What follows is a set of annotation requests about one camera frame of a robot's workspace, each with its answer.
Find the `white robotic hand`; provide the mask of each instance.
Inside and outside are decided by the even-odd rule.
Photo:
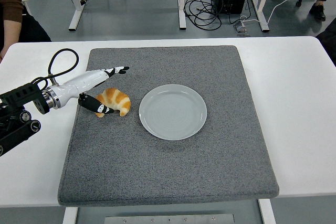
[[[51,85],[42,91],[49,108],[59,109],[71,98],[79,98],[79,104],[93,112],[111,113],[112,109],[101,104],[97,99],[84,92],[102,84],[112,75],[126,73],[129,67],[116,67],[86,71],[85,73],[65,82],[62,85]]]

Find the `metal plate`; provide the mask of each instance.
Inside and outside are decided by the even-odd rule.
[[[234,224],[231,214],[105,217],[104,224]]]

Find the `black cable bundle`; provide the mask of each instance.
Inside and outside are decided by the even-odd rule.
[[[222,21],[219,18],[221,10],[217,10],[214,0],[187,0],[183,11],[191,23],[199,29],[214,31],[222,25]],[[215,24],[217,20],[219,24],[217,23],[215,28],[207,28],[211,24]]]

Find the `robotic arm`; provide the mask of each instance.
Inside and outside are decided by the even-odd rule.
[[[69,50],[75,53],[77,56],[76,66],[78,63],[78,55],[72,49],[62,49],[55,55],[64,50]],[[114,74],[126,73],[126,70],[128,69],[129,67],[116,67],[111,69],[86,71],[62,85],[59,85],[54,77],[60,76],[65,72],[56,75],[49,74],[50,77],[36,78],[30,83],[1,94],[0,156],[27,140],[41,128],[41,123],[38,120],[32,120],[31,114],[25,110],[24,104],[33,101],[39,112],[46,114],[51,108],[62,108],[71,98],[78,98],[79,105],[90,111],[105,114],[112,113],[114,112],[113,109],[106,107],[96,98],[93,98],[84,92],[102,84]],[[53,84],[41,90],[38,83],[42,80],[46,81],[47,79],[51,79]]]

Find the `table leg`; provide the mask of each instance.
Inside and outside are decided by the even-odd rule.
[[[75,31],[77,29],[79,19],[85,7],[85,0],[72,0],[72,2],[75,5],[76,10],[70,23],[69,31]]]
[[[252,0],[253,7],[256,11],[258,20],[260,22],[259,24],[260,24],[261,30],[264,31],[264,32],[267,32],[267,31],[269,31],[269,28],[268,28],[268,24],[266,22],[265,16],[262,12],[263,7],[265,5],[265,2],[266,2],[266,0]]]
[[[185,30],[187,28],[187,26],[186,26],[186,22],[185,22],[185,14],[184,14],[184,11],[183,11],[184,0],[177,0],[177,2],[178,2],[180,29]]]
[[[76,224],[78,207],[66,207],[63,224]]]
[[[259,208],[264,224],[276,224],[271,201],[269,199],[259,199]]]

